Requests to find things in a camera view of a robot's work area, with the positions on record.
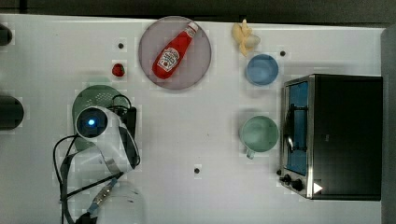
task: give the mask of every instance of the mug handle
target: mug handle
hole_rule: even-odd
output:
[[[254,158],[254,153],[255,151],[251,150],[250,148],[247,148],[247,157],[251,160]]]

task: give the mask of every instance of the blue light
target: blue light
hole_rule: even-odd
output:
[[[88,125],[92,126],[95,124],[95,120],[94,119],[89,119],[88,120]]]

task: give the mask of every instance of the red object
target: red object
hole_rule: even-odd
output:
[[[114,64],[113,70],[111,70],[111,72],[116,77],[123,77],[123,75],[125,74],[125,70],[123,68],[123,65],[120,64],[120,63]]]
[[[178,34],[175,39],[169,42],[166,47],[158,54],[157,59],[152,65],[155,76],[166,79],[172,76],[189,47],[190,42],[198,31],[198,25],[190,22],[187,28]]]

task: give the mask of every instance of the oven knob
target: oven knob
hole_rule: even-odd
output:
[[[283,177],[280,177],[279,180],[284,182],[286,185],[289,185],[291,177],[289,175],[284,175]]]
[[[301,179],[296,179],[291,181],[291,186],[297,190],[297,191],[301,191],[303,189],[303,182],[301,181]]]

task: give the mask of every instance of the ketchup label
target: ketchup label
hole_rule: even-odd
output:
[[[177,64],[178,58],[179,55],[177,50],[168,48],[163,51],[163,54],[161,55],[160,60],[157,62],[157,65],[159,65],[166,72],[169,72]]]
[[[187,27],[186,28],[186,30],[185,30],[185,32],[187,33],[187,35],[189,35],[191,38],[194,38],[194,36],[195,36],[195,31],[194,31],[194,29],[192,29],[191,27]]]

